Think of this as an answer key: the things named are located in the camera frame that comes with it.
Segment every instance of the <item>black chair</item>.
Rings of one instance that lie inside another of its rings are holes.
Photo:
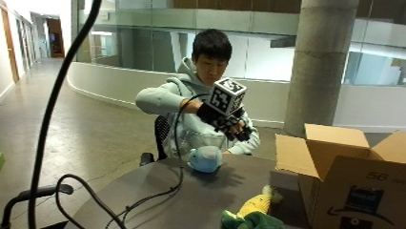
[[[154,119],[154,141],[155,141],[155,149],[157,149],[157,159],[161,160],[165,159],[167,156],[163,152],[163,146],[162,142],[167,136],[167,133],[170,131],[170,125],[167,123],[167,119],[165,116],[159,115]],[[139,161],[139,167],[151,163],[154,161],[153,154],[151,153],[142,153],[141,154],[141,161]]]
[[[52,196],[56,192],[65,193],[70,195],[73,193],[73,188],[68,184],[61,184],[60,190],[56,190],[56,185],[49,185],[38,188],[37,191],[37,196],[36,198],[42,198],[42,197],[49,197]],[[0,224],[0,229],[10,229],[12,228],[12,223],[10,223],[10,218],[12,218],[12,209],[16,203],[26,201],[30,198],[30,191],[26,190],[21,192],[12,200],[8,202],[4,208],[4,213],[2,213],[2,220]],[[65,228],[65,225],[68,224],[66,221],[58,222],[50,226],[42,227],[42,229],[62,229]]]

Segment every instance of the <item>hand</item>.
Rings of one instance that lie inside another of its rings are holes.
[[[245,127],[243,121],[238,121],[238,123],[229,128],[229,133],[231,135],[234,135],[234,134],[242,132],[243,131],[243,127]]]

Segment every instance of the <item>young man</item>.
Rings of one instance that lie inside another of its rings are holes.
[[[163,142],[167,156],[175,156],[174,124],[181,106],[197,94],[209,94],[213,83],[222,77],[229,60],[231,46],[227,36],[218,30],[201,31],[193,42],[191,59],[183,58],[177,70],[177,76],[170,77],[158,88],[146,88],[135,97],[138,108],[147,114],[167,117],[171,130]],[[222,132],[215,132],[213,126],[203,123],[195,113],[206,96],[190,101],[182,111],[177,124],[177,144],[179,153],[186,155],[191,149],[202,146],[217,146],[223,154],[250,154],[257,148],[258,134],[253,122],[242,115],[243,122],[230,128],[231,133],[238,133],[243,125],[253,132],[247,141],[227,141]]]

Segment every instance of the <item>wire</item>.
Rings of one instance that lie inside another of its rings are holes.
[[[86,181],[76,176],[76,175],[62,175],[62,177],[58,179],[58,182],[56,184],[56,189],[60,190],[60,186],[61,183],[64,181],[65,178],[73,178],[76,179],[85,187],[85,189],[87,190],[94,202],[97,203],[97,205],[102,208],[102,210],[109,214],[109,216],[111,217],[111,219],[114,220],[114,222],[117,223],[117,225],[119,226],[121,229],[125,229],[123,223],[121,222],[118,216],[115,216],[114,212],[109,209],[109,207],[103,204],[103,202],[101,201],[101,199],[98,198],[97,194],[94,193],[90,185],[86,183]],[[85,229],[85,227],[82,227],[78,222],[68,215],[62,205],[61,205],[61,201],[60,201],[60,192],[56,192],[56,205],[62,213],[62,215],[66,217],[66,219],[74,224],[76,227],[78,227],[80,229]]]
[[[181,112],[182,112],[182,110],[185,109],[185,107],[186,107],[186,105],[189,104],[189,102],[190,102],[193,99],[195,99],[197,97],[201,97],[201,96],[205,96],[205,95],[207,95],[207,94],[197,94],[197,95],[194,95],[193,97],[190,97],[189,100],[186,101],[186,103],[185,103],[185,104],[181,106],[181,108],[178,109],[177,116],[175,116],[174,138],[175,138],[175,154],[177,154],[177,158],[178,158],[178,169],[179,169],[178,183],[177,183],[175,187],[171,187],[171,188],[169,189],[169,191],[162,192],[162,193],[155,194],[155,195],[151,195],[151,196],[149,196],[149,197],[146,197],[146,198],[142,198],[142,199],[139,199],[134,204],[131,204],[130,206],[126,206],[126,207],[125,207],[125,210],[123,210],[122,212],[118,213],[118,217],[119,217],[121,215],[123,215],[123,216],[122,216],[122,223],[125,222],[125,218],[126,218],[126,215],[129,214],[129,212],[130,212],[135,207],[138,207],[142,203],[145,203],[146,201],[149,201],[149,200],[153,199],[153,198],[157,198],[157,197],[161,197],[161,196],[163,196],[163,195],[167,195],[167,194],[170,194],[171,192],[174,192],[175,190],[179,189],[179,186],[181,186],[181,183],[182,183],[182,178],[183,178],[183,173],[182,173],[182,168],[183,168],[183,166],[182,166],[181,154],[179,154],[179,149],[178,149],[178,144],[177,144],[177,123],[178,123],[178,118],[179,118]],[[113,219],[110,219],[109,222],[106,223],[105,229],[109,228],[111,222],[113,222]]]
[[[30,183],[30,197],[29,197],[29,201],[28,201],[28,226],[30,229],[37,228],[37,225],[36,225],[36,196],[37,196],[37,192],[38,192],[42,152],[44,152],[44,145],[45,145],[45,140],[46,140],[50,116],[52,116],[56,100],[58,97],[58,93],[60,93],[60,90],[61,90],[61,87],[64,84],[65,76],[68,73],[68,67],[69,67],[72,59],[76,55],[76,52],[80,48],[80,45],[81,45],[82,41],[85,40],[86,35],[94,24],[94,21],[95,21],[97,15],[98,15],[99,5],[101,5],[101,0],[94,0],[86,22],[74,38],[70,48],[68,50],[68,54],[66,54],[66,57],[65,57],[56,81],[54,81],[54,85],[53,85],[53,89],[52,89],[52,93],[49,96],[49,101],[48,101],[48,105],[46,105],[46,109],[45,109],[45,113],[44,113],[44,117],[42,117],[42,122],[41,122],[41,126],[40,126],[40,138],[38,138],[38,146],[37,146],[34,172],[33,172],[32,183]]]

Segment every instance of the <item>open cardboard box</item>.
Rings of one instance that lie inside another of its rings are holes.
[[[406,133],[368,148],[362,131],[306,124],[277,135],[277,168],[298,174],[312,229],[406,228]]]

